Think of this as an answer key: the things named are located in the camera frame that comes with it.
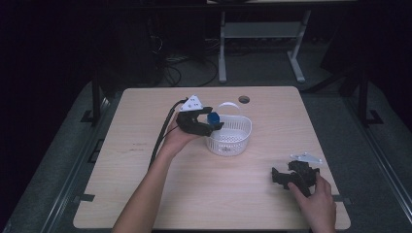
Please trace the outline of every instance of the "cable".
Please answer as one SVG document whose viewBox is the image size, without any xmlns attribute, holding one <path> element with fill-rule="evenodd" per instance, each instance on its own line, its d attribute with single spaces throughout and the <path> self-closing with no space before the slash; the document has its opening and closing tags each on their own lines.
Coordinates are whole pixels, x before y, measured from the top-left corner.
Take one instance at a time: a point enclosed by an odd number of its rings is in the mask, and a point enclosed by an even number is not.
<svg viewBox="0 0 412 233">
<path fill-rule="evenodd" d="M 148 170 L 151 168 L 152 164 L 155 161 L 155 156 L 157 155 L 158 147 L 160 146 L 161 141 L 163 141 L 163 138 L 166 136 L 166 135 L 164 135 L 164 132 L 166 131 L 167 125 L 169 125 L 170 119 L 172 118 L 173 113 L 175 112 L 175 108 L 180 104 L 184 104 L 187 100 L 188 99 L 180 100 L 175 105 L 173 105 L 173 107 L 170 109 L 169 114 L 167 115 L 167 118 L 164 121 L 163 126 L 161 127 L 160 134 L 157 137 L 157 141 L 155 142 L 154 151 L 152 153 L 151 162 L 149 163 Z"/>
<path fill-rule="evenodd" d="M 170 65 L 166 65 L 166 66 L 165 66 L 165 69 L 166 69 L 167 74 L 168 74 L 168 75 L 165 75 L 165 78 L 166 78 L 167 82 L 170 84 L 170 87 L 175 87 L 175 86 L 177 86 L 177 85 L 179 84 L 179 82 L 182 80 L 182 73 L 181 73 L 177 68 L 172 67 L 172 66 L 170 66 Z M 172 74 L 170 73 L 170 70 L 169 70 L 169 69 L 172 69 L 172 70 L 174 70 L 174 71 L 176 71 L 176 72 L 178 73 L 179 77 L 178 77 L 178 80 L 177 80 L 177 81 L 175 81 L 175 80 L 173 79 Z"/>
</svg>

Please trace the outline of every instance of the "white plastic basket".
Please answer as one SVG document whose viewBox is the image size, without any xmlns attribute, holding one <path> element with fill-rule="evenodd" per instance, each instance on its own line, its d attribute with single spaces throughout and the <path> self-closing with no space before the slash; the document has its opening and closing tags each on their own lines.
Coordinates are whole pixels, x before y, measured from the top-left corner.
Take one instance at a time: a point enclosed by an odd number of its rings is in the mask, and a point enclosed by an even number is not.
<svg viewBox="0 0 412 233">
<path fill-rule="evenodd" d="M 219 105 L 240 108 L 234 103 L 225 102 Z M 206 137 L 207 148 L 220 156 L 234 156 L 242 153 L 248 145 L 249 136 L 252 132 L 252 122 L 245 116 L 219 115 L 224 122 L 221 130 L 214 131 L 210 137 Z"/>
</svg>

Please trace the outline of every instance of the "table leg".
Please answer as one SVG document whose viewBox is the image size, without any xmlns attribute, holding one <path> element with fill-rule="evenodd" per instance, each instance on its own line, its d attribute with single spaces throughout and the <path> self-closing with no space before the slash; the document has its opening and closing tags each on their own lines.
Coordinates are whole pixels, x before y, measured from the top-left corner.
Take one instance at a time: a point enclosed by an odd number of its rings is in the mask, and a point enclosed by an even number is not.
<svg viewBox="0 0 412 233">
<path fill-rule="evenodd" d="M 300 45 L 302 44 L 303 36 L 305 35 L 306 31 L 306 26 L 309 21 L 309 16 L 311 14 L 311 11 L 306 11 L 305 15 L 303 16 L 302 22 L 300 23 L 299 31 L 297 33 L 296 37 L 296 44 L 293 48 L 293 50 L 288 51 L 288 58 L 291 63 L 291 66 L 293 68 L 294 75 L 296 76 L 296 80 L 299 83 L 305 83 L 305 78 L 303 77 L 303 73 L 300 70 L 299 63 L 297 62 L 297 54 L 300 49 Z"/>
<path fill-rule="evenodd" d="M 221 20 L 221 51 L 219 54 L 219 82 L 226 83 L 226 64 L 224 61 L 224 12 Z"/>
</svg>

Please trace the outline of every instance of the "human arm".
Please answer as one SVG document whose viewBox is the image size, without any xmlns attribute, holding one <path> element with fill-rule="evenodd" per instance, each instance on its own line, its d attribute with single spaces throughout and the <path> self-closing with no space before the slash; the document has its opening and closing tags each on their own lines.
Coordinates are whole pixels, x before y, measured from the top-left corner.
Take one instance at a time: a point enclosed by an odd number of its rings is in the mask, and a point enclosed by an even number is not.
<svg viewBox="0 0 412 233">
<path fill-rule="evenodd" d="M 176 116 L 167 132 L 154 163 L 122 210 L 113 232 L 152 231 L 170 164 L 188 142 L 198 137 L 177 127 Z"/>
<path fill-rule="evenodd" d="M 305 197 L 293 183 L 288 183 L 288 187 L 313 232 L 336 232 L 336 203 L 333 201 L 330 183 L 327 180 L 317 173 L 315 193 L 310 197 Z"/>
</svg>

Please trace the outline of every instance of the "wooden table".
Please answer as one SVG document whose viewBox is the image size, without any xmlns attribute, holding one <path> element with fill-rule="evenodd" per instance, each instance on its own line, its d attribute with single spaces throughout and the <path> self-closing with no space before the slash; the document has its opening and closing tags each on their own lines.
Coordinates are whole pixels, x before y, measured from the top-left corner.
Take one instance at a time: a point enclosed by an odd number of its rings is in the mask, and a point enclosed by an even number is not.
<svg viewBox="0 0 412 233">
<path fill-rule="evenodd" d="M 145 176 L 155 140 L 170 108 L 196 94 L 204 106 L 239 104 L 253 123 L 246 150 L 233 157 L 208 151 L 205 139 L 187 145 L 169 170 L 154 229 L 307 229 L 288 190 L 271 180 L 271 168 L 288 173 L 291 154 L 323 160 L 321 174 L 338 189 L 296 88 L 139 88 L 124 92 L 74 219 L 78 228 L 111 228 Z M 251 101 L 240 104 L 239 96 Z M 337 203 L 337 229 L 350 220 Z"/>
</svg>

